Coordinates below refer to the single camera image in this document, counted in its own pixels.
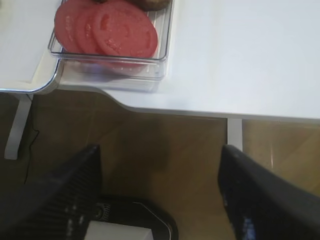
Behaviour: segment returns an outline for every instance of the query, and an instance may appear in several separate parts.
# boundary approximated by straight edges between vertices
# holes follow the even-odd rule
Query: clear plastic container
[[[158,34],[158,47],[151,58],[65,52],[57,41],[54,32],[48,45],[49,52],[59,59],[67,60],[67,64],[77,72],[123,76],[127,79],[159,81],[167,73],[173,1],[166,9],[147,12]]]

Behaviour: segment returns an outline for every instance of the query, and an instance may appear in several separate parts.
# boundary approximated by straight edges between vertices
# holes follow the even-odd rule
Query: plastic tray
[[[152,58],[135,58],[123,56],[106,56],[95,54],[79,54],[65,52],[57,41],[54,32],[48,45],[49,52],[59,59],[68,61],[75,71],[90,74],[124,76],[130,79],[159,81],[167,73],[167,60],[169,54],[169,42],[171,32],[171,19],[173,3],[166,9],[150,11],[147,15],[153,23],[158,34],[158,47]],[[110,67],[110,64],[121,63],[122,66]],[[123,67],[126,64],[134,64],[134,67]]]

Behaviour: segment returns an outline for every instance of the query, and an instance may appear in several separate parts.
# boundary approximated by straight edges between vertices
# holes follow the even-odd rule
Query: tomato slice
[[[70,53],[81,53],[75,39],[75,25],[79,14],[96,5],[93,0],[68,0],[56,11],[54,33],[59,43]]]
[[[97,44],[111,56],[150,58],[158,35],[148,16],[125,0],[109,0],[99,6],[92,32]]]
[[[99,5],[92,6],[91,8],[82,11],[76,21],[75,39],[85,54],[105,55],[92,33],[93,18],[99,7]]]

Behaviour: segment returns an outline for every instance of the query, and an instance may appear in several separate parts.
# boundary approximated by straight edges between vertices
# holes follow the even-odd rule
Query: sliced tomato
[[[158,35],[148,16],[125,0],[109,0],[99,6],[92,32],[107,55],[150,58],[158,46]]]
[[[83,10],[94,5],[93,0],[68,0],[56,11],[54,33],[67,52],[82,52],[75,39],[76,20]]]
[[[82,11],[76,21],[75,39],[85,54],[105,55],[97,44],[92,33],[93,18],[99,7],[99,5],[92,6],[91,8]]]

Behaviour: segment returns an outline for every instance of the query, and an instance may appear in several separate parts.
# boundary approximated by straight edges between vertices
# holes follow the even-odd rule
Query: black cable
[[[32,99],[31,97],[27,94],[26,95],[29,100],[32,102]],[[26,173],[25,173],[25,178],[24,178],[24,184],[26,184],[27,182],[27,179],[28,179],[28,176],[29,176],[29,169],[30,169],[30,163],[31,163],[31,159],[32,159],[32,146],[33,144],[35,143],[36,139],[38,138],[39,134],[40,134],[40,131],[38,129],[35,129],[35,123],[34,123],[34,114],[33,114],[33,107],[31,105],[30,107],[30,122],[31,122],[31,127],[32,127],[32,130],[34,132],[36,132],[36,135],[34,136],[33,140],[31,141],[29,147],[28,147],[28,150],[29,150],[29,158],[28,158],[28,164],[27,164],[27,167],[26,167]]]

